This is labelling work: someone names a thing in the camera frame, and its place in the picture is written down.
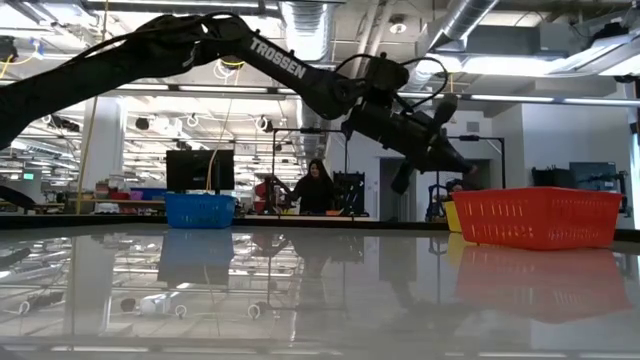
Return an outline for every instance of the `monitor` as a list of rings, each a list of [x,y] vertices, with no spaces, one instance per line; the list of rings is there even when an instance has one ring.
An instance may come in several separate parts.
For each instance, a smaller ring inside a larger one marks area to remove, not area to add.
[[[167,190],[205,190],[211,156],[213,150],[167,151]],[[233,150],[218,150],[211,168],[211,188],[234,190],[233,167]]]
[[[582,190],[617,191],[618,182],[614,162],[572,162],[569,170],[576,179],[576,187]]]

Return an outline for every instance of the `yellow container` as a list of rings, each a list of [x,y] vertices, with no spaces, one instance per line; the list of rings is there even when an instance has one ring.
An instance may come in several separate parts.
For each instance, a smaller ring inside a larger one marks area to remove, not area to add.
[[[462,232],[462,228],[460,227],[460,219],[458,219],[458,212],[456,211],[456,204],[453,201],[445,202],[444,211],[447,213],[447,223],[449,224],[449,231]]]

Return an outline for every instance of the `black jacket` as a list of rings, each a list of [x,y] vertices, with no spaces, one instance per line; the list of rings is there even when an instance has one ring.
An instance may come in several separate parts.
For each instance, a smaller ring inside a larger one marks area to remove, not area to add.
[[[331,210],[333,182],[329,178],[314,179],[307,175],[300,179],[293,192],[300,200],[300,213],[324,213]]]

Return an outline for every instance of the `blue basket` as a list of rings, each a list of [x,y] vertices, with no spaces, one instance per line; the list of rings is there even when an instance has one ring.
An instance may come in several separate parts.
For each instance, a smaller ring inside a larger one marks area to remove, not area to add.
[[[169,226],[179,229],[224,229],[231,226],[235,198],[228,195],[165,194]]]

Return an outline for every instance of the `yellow cable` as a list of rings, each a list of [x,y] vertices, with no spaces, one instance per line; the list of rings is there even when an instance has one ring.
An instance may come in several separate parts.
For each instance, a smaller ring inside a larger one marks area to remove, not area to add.
[[[7,66],[7,65],[22,65],[22,64],[26,64],[36,56],[36,53],[38,53],[38,45],[37,44],[35,45],[35,49],[33,49],[33,52],[31,53],[31,56],[29,56],[28,58],[26,58],[26,59],[24,59],[22,61],[18,61],[18,62],[12,63],[11,59],[13,59],[13,55],[9,55],[9,58],[7,59],[7,62],[0,61],[0,64],[3,64],[5,66]]]
[[[102,41],[107,37],[107,18],[109,16],[109,0],[104,2],[104,22],[102,24]],[[93,135],[93,125],[96,118],[96,108],[98,107],[98,96],[93,98],[93,109],[91,109],[91,119],[89,120],[89,132],[87,133],[87,144],[82,152],[80,160],[80,174],[78,176],[78,189],[76,193],[76,215],[80,215],[80,206],[82,205],[82,183],[84,181],[84,170],[87,165],[87,156],[89,155],[89,146],[91,145],[91,137]]]
[[[228,61],[224,61],[222,59],[220,59],[220,62],[222,62],[223,64],[227,65],[227,66],[242,66],[245,64],[244,61],[240,61],[240,62],[236,62],[236,63],[232,63],[232,62],[228,62]]]
[[[7,58],[7,62],[3,63],[4,66],[2,67],[2,72],[0,72],[0,79],[2,79],[4,77],[4,74],[7,73],[7,68],[9,67],[9,63],[11,62],[11,59],[13,59],[13,55],[9,55],[9,57]]]

